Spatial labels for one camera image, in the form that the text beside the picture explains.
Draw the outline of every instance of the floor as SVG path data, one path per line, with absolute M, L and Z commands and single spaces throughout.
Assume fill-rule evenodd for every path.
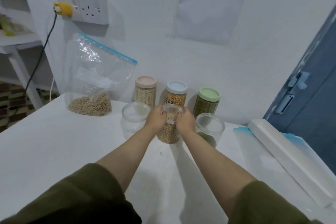
M 35 112 L 28 96 L 24 95 L 24 91 L 20 85 L 0 82 L 0 133 Z M 49 91 L 40 89 L 37 91 L 42 102 L 49 103 Z M 52 100 L 58 96 L 58 92 L 52 91 Z

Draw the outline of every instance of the empty jar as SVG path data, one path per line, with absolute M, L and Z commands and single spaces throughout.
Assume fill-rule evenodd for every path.
M 167 112 L 166 124 L 163 129 L 157 134 L 160 141 L 168 144 L 177 143 L 179 141 L 179 133 L 176 129 L 177 113 L 181 112 L 184 115 L 183 108 L 177 105 L 167 104 L 162 107 L 162 111 Z
M 150 111 L 151 109 L 147 104 L 139 102 L 129 103 L 123 107 L 120 123 L 126 140 L 143 128 Z
M 187 98 L 188 86 L 184 82 L 168 82 L 165 92 L 165 104 L 184 107 Z
M 214 114 L 219 100 L 221 99 L 218 91 L 212 88 L 201 88 L 198 92 L 193 116 L 196 118 L 201 113 L 212 113 Z
M 225 124 L 212 113 L 202 113 L 196 119 L 196 133 L 216 148 L 225 129 Z
M 155 107 L 156 80 L 153 77 L 141 76 L 135 81 L 135 101 Z

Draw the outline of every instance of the light blue lid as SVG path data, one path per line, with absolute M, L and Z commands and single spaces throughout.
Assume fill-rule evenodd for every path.
M 188 86 L 184 82 L 171 81 L 167 83 L 167 90 L 174 94 L 184 94 L 187 93 Z

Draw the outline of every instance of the wall socket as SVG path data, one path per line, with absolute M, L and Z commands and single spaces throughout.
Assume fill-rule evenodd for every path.
M 73 21 L 82 21 L 100 25 L 109 24 L 107 0 L 57 0 L 71 4 Z

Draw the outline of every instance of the plastic bag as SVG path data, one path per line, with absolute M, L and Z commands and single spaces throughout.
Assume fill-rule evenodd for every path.
M 65 104 L 73 112 L 104 116 L 111 98 L 127 88 L 137 61 L 76 33 L 64 59 Z

